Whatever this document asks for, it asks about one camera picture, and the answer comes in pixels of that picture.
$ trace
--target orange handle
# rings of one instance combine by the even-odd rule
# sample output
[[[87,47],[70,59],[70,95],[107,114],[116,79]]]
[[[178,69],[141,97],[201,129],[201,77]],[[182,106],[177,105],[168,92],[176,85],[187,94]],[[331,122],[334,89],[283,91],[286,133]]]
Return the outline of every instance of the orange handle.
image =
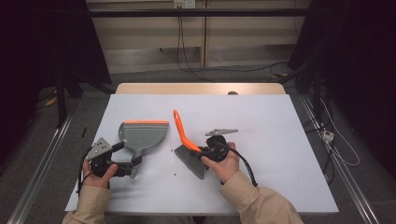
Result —
[[[201,151],[201,149],[198,148],[198,146],[196,146],[192,141],[190,141],[186,137],[186,134],[184,134],[183,123],[181,122],[181,118],[180,118],[180,115],[178,114],[177,110],[174,110],[174,119],[175,119],[177,131],[178,131],[178,135],[180,135],[181,143],[188,149],[195,150],[195,151]]]

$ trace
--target human hand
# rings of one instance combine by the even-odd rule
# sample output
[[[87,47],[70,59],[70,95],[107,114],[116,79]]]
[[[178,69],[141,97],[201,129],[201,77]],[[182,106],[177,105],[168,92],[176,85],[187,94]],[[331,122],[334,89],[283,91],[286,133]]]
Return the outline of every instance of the human hand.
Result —
[[[235,143],[229,142],[227,146],[235,149]],[[221,183],[226,183],[236,172],[239,171],[239,157],[229,151],[224,161],[215,162],[210,160],[208,157],[202,157],[202,162],[212,169]]]
[[[99,177],[92,174],[92,170],[90,169],[90,164],[88,163],[87,160],[85,160],[84,164],[82,165],[82,172],[85,177],[83,185],[106,189],[108,185],[108,181],[110,180],[111,177],[113,177],[117,169],[118,169],[117,164],[112,164],[110,167],[108,167],[106,173],[102,177]]]

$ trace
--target sleeve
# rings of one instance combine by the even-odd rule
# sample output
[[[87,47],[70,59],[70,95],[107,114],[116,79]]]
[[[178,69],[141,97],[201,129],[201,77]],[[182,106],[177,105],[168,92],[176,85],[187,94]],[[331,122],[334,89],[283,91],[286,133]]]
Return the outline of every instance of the sleeve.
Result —
[[[221,188],[242,223],[303,223],[293,205],[278,192],[255,188],[240,171]]]
[[[63,224],[105,223],[105,210],[110,198],[110,189],[82,186],[77,209],[64,217]]]

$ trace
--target white table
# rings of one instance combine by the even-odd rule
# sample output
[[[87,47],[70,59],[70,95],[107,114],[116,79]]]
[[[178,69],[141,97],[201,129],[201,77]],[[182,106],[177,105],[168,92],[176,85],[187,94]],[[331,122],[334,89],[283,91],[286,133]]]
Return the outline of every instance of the white table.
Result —
[[[135,179],[114,177],[108,213],[139,215],[232,215],[235,210],[219,194],[212,171],[197,178],[173,152],[180,146],[173,110],[177,109],[186,135],[199,146],[215,128],[238,129],[226,134],[248,160],[257,182],[284,195],[300,213],[338,212],[332,194],[286,94],[114,94],[94,142],[104,137],[116,144],[118,128],[127,119],[166,119],[169,130],[161,143],[143,151]],[[114,161],[128,161],[122,149]],[[244,163],[240,169],[247,174]],[[72,192],[66,211],[76,208]]]

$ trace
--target small metal part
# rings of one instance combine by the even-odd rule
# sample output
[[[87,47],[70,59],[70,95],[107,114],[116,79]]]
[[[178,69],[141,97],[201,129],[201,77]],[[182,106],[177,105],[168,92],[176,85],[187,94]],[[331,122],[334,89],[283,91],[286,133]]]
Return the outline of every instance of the small metal part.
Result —
[[[99,140],[93,145],[91,151],[88,153],[87,160],[91,161],[93,158],[105,154],[112,149],[113,147],[104,138],[99,138]]]
[[[237,133],[237,129],[215,129],[205,134],[205,136],[216,136],[216,135],[223,135],[226,133]]]

